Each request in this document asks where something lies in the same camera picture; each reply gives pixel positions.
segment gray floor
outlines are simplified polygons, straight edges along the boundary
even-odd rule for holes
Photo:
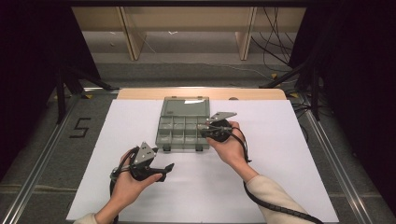
[[[267,83],[271,74],[280,76],[262,63],[262,51],[252,43],[247,61],[241,62],[233,34],[229,33],[152,33],[139,61],[131,62],[119,33],[86,33],[92,56],[97,63],[103,81],[118,87],[241,87],[257,88]],[[271,47],[276,55],[283,57],[278,48]],[[265,56],[268,66],[289,70],[276,59]],[[94,87],[83,82],[85,87]],[[282,84],[284,91],[293,88],[293,82]],[[48,107],[37,123],[29,144],[14,161],[0,184],[0,217],[4,217],[17,196],[21,186],[32,171],[40,153],[45,148],[57,119],[57,105],[53,94]],[[92,93],[89,99],[77,99],[68,117],[42,176],[35,185],[18,223],[67,223],[65,217],[75,197],[79,182],[88,165],[96,139],[106,118],[106,113],[116,93]],[[301,98],[289,98],[299,104]],[[326,105],[325,98],[320,103]],[[334,174],[311,124],[309,112],[299,117],[308,132],[308,145],[320,176],[330,196],[340,223],[359,223],[346,194]],[[84,138],[71,138],[82,134],[75,130],[76,123],[88,127]],[[367,208],[372,223],[396,223],[381,195],[364,172],[359,160],[353,157],[351,148],[328,107],[320,109],[320,124],[343,164],[351,183]]]

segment white tabletop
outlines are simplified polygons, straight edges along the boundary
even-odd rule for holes
[[[109,175],[120,156],[146,141],[155,147],[163,100],[114,100],[68,220],[97,212],[109,199]],[[325,223],[338,218],[289,101],[210,100],[210,111],[236,112],[248,143],[250,165],[273,178],[309,214]],[[175,163],[163,183],[149,186],[120,213],[120,221],[144,223],[263,223],[242,180],[213,148],[159,151],[151,164]]]

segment right hand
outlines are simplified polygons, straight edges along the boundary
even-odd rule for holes
[[[239,123],[236,121],[229,121],[233,128],[239,129]],[[235,134],[239,139],[245,143],[245,139],[241,132],[237,129],[233,129],[233,134]],[[234,166],[237,163],[246,163],[244,156],[244,149],[242,145],[232,136],[230,136],[224,142],[217,142],[212,138],[206,138],[207,143],[212,146],[219,154],[222,161]]]

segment table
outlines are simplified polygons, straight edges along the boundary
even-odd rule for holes
[[[197,93],[209,96],[211,113],[221,110],[238,113],[233,119],[243,127],[249,157],[253,160],[251,165],[259,173],[280,183],[311,215],[324,222],[338,222],[290,102],[283,92],[226,88],[121,90],[109,109],[67,219],[95,212],[106,203],[109,197],[108,173],[118,163],[125,148],[140,144],[136,143],[139,140],[154,146],[164,96],[197,96]],[[159,151],[153,166],[162,167],[171,162],[176,165],[165,182],[147,188],[133,205],[121,212],[121,221],[263,222],[257,205],[245,194],[240,177],[219,159],[213,149],[204,152]]]

